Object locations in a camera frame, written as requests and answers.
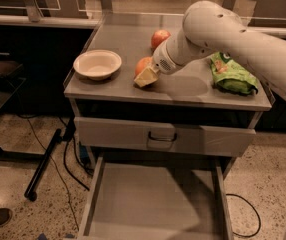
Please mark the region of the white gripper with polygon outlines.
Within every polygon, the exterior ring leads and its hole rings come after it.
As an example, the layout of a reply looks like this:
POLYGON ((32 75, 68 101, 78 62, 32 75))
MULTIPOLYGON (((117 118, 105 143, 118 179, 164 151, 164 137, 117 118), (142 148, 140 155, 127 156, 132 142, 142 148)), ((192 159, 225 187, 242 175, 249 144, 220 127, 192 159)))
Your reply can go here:
POLYGON ((174 74, 191 61, 203 59, 212 53, 210 49, 193 44, 183 30, 180 30, 155 49, 152 56, 153 66, 141 67, 135 71, 134 82, 142 88, 156 82, 159 72, 174 74))

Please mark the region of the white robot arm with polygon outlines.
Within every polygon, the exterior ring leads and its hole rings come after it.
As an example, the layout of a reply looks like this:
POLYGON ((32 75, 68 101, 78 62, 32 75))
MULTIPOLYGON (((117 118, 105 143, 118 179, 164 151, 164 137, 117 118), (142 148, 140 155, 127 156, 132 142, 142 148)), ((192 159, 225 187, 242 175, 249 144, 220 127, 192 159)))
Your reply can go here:
POLYGON ((147 86, 214 52, 230 56, 286 101, 286 41, 243 25, 237 14, 210 1, 186 10, 179 32, 155 49, 134 82, 147 86))

